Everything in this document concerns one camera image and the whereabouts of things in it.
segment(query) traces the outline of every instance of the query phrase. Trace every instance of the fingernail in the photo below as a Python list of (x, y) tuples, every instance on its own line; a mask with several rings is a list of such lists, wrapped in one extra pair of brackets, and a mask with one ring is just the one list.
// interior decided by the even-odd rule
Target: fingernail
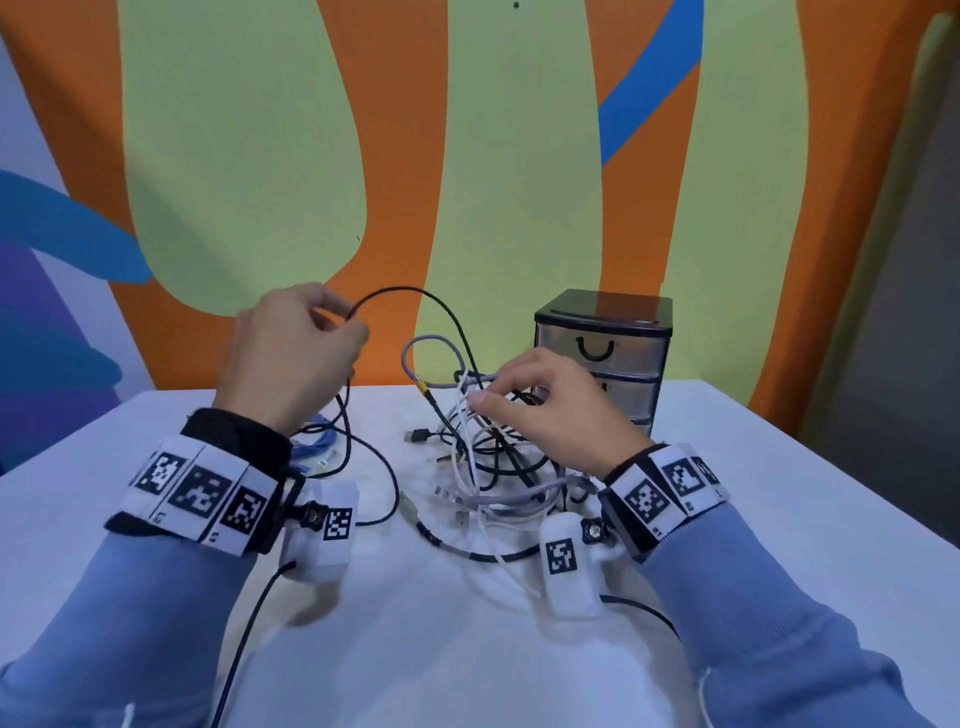
[(478, 405), (483, 404), (483, 400), (487, 398), (486, 392), (470, 392), (467, 395), (467, 404), (470, 409), (476, 409)]

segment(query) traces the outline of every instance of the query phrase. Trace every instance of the wristband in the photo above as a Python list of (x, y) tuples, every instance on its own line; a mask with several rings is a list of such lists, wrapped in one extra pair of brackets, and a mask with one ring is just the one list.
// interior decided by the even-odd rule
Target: wristband
[(611, 471), (599, 494), (603, 516), (642, 563), (681, 525), (730, 499), (690, 445), (648, 448)]
[(277, 481), (245, 460), (185, 435), (167, 438), (137, 473), (122, 513), (237, 556), (247, 550)]

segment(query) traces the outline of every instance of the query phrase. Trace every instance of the left hand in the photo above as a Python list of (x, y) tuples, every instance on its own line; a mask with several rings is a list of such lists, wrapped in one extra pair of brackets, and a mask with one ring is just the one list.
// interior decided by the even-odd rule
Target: left hand
[(321, 283), (302, 283), (237, 314), (213, 406), (289, 437), (330, 403), (370, 330), (358, 319), (337, 326), (318, 308), (346, 317), (350, 303)]

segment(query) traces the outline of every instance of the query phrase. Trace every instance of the drawer handle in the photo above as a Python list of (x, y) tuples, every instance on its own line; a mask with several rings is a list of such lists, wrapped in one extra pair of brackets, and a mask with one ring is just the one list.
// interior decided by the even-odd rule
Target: drawer handle
[(607, 344), (607, 350), (605, 352), (603, 352), (599, 356), (596, 356), (595, 354), (591, 354), (584, 348), (584, 337), (578, 336), (577, 349), (580, 350), (580, 355), (587, 361), (603, 361), (604, 359), (609, 359), (610, 355), (613, 353), (613, 341)]

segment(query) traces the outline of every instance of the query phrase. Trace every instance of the plastic drawer unit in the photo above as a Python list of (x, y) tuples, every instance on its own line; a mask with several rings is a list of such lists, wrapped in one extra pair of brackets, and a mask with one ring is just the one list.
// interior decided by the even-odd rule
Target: plastic drawer unit
[(673, 335), (673, 301), (568, 288), (537, 311), (534, 321), (537, 346), (586, 367), (613, 403), (649, 434)]

